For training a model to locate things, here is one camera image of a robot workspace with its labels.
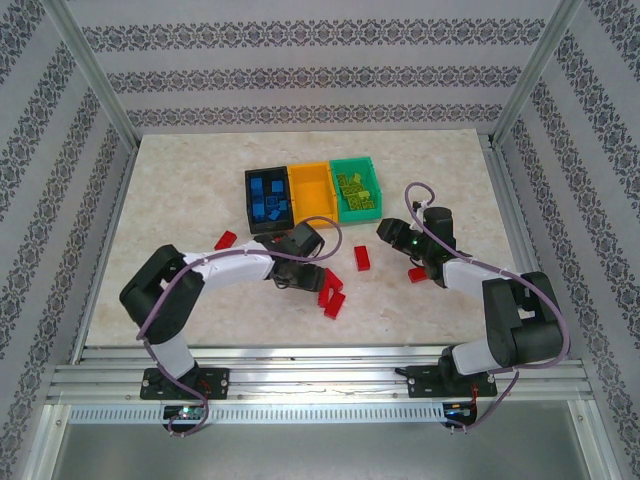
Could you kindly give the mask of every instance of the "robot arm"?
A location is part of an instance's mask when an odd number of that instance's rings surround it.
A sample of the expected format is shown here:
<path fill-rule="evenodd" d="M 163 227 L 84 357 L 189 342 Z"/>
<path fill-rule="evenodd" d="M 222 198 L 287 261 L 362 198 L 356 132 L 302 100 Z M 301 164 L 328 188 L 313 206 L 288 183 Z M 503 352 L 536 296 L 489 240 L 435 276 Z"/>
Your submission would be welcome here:
<path fill-rule="evenodd" d="M 324 245 L 322 237 L 306 223 L 288 235 L 259 235 L 239 247 L 187 272 L 169 293 L 145 337 L 157 362 L 175 379 L 194 388 L 199 367 L 189 352 L 182 329 L 200 294 L 244 282 L 272 279 L 280 288 L 320 291 L 325 270 L 317 265 L 273 257 L 279 252 L 308 257 Z M 242 254 L 264 251 L 264 254 Z M 131 319 L 142 327 L 164 285 L 188 264 L 206 259 L 212 253 L 181 253 L 173 245 L 160 247 L 120 293 L 120 303 Z"/>
<path fill-rule="evenodd" d="M 451 210 L 425 209 L 416 202 L 414 211 L 422 211 L 424 225 L 456 249 Z M 378 236 L 414 262 L 421 262 L 429 278 L 440 287 L 470 294 L 484 302 L 487 335 L 445 349 L 440 372 L 447 377 L 445 380 L 453 382 L 457 377 L 542 361 L 560 353 L 562 333 L 557 318 L 521 284 L 455 258 L 424 232 L 415 231 L 402 220 L 382 220 Z M 546 275 L 531 272 L 520 276 L 556 303 Z"/>

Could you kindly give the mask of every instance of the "white platform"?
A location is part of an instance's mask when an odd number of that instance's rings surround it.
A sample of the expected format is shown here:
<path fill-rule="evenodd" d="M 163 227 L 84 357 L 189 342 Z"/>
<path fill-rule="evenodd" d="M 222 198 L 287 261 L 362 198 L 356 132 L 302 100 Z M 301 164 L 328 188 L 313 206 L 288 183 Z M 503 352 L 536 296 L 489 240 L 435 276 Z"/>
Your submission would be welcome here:
<path fill-rule="evenodd" d="M 118 294 L 155 249 L 210 251 L 225 230 L 251 238 L 244 171 L 370 156 L 384 195 L 383 215 L 405 220 L 403 191 L 425 181 L 453 211 L 458 248 L 500 267 L 513 260 L 474 131 L 313 132 L 145 136 L 87 345 L 134 345 L 137 327 Z M 198 345 L 435 344 L 484 333 L 481 302 L 431 282 L 411 284 L 404 255 L 378 239 L 377 223 L 344 229 L 342 250 L 323 263 L 345 283 L 336 321 L 309 292 L 272 282 L 203 296 L 185 328 Z M 323 229 L 327 248 L 335 233 Z M 366 245 L 371 270 L 357 272 L 353 247 Z"/>

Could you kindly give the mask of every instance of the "red block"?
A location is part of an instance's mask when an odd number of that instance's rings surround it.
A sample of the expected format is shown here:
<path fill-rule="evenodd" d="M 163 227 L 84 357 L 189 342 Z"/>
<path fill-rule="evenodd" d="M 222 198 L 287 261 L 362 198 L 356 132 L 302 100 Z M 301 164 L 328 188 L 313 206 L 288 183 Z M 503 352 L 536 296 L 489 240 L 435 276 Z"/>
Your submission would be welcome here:
<path fill-rule="evenodd" d="M 335 320 L 340 308 L 342 308 L 342 302 L 344 302 L 345 298 L 347 297 L 340 292 L 334 293 L 331 300 L 329 300 L 327 308 L 324 309 L 325 316 Z"/>
<path fill-rule="evenodd" d="M 411 283 L 421 282 L 428 278 L 429 276 L 427 275 L 427 272 L 425 272 L 422 267 L 416 267 L 409 270 L 409 280 L 411 280 Z"/>
<path fill-rule="evenodd" d="M 325 308 L 329 303 L 329 296 L 331 295 L 331 291 L 339 292 L 340 290 L 342 290 L 342 287 L 344 287 L 342 280 L 336 277 L 336 274 L 328 268 L 325 269 L 324 286 L 318 294 L 318 306 Z"/>
<path fill-rule="evenodd" d="M 336 274 L 333 273 L 328 268 L 327 268 L 327 279 L 325 281 L 328 282 L 331 288 L 333 288 L 336 292 L 341 292 L 342 287 L 344 287 L 342 280 L 336 277 Z"/>
<path fill-rule="evenodd" d="M 329 279 L 325 279 L 324 287 L 318 294 L 318 306 L 325 308 L 329 303 L 329 294 L 331 293 L 331 286 L 329 285 Z"/>
<path fill-rule="evenodd" d="M 362 272 L 363 270 L 369 270 L 371 268 L 371 262 L 369 262 L 367 247 L 365 247 L 364 245 L 360 245 L 359 247 L 354 247 L 353 251 L 356 254 L 356 264 L 358 266 L 358 271 Z"/>
<path fill-rule="evenodd" d="M 237 238 L 238 236 L 235 233 L 227 230 L 224 232 L 222 237 L 220 237 L 220 240 L 218 240 L 218 243 L 216 243 L 216 246 L 213 247 L 213 249 L 222 250 L 224 248 L 232 247 Z"/>

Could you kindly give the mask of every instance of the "yellow bin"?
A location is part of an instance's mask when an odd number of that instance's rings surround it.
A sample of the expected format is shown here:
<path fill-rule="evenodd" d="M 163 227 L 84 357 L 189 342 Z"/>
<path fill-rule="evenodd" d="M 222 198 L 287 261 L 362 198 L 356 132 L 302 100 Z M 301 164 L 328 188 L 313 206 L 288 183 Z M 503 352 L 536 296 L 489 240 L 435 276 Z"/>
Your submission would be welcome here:
<path fill-rule="evenodd" d="M 302 220 L 314 215 L 328 217 L 338 221 L 338 199 L 333 186 L 331 166 L 329 162 L 288 165 L 289 189 L 293 221 L 297 225 Z M 322 220 L 309 222 L 312 227 L 329 226 Z"/>

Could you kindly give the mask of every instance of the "striped wall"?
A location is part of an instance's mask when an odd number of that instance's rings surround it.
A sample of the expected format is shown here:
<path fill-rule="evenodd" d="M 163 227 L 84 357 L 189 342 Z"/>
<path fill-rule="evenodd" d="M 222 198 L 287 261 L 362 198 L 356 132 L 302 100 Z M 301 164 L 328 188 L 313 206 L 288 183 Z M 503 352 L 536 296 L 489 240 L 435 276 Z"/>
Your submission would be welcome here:
<path fill-rule="evenodd" d="M 639 20 L 583 3 L 502 146 L 623 478 L 640 478 Z"/>
<path fill-rule="evenodd" d="M 0 479 L 19 476 L 129 152 L 42 6 L 0 6 Z"/>
<path fill-rule="evenodd" d="M 140 133 L 488 133 L 557 0 L 70 7 Z"/>

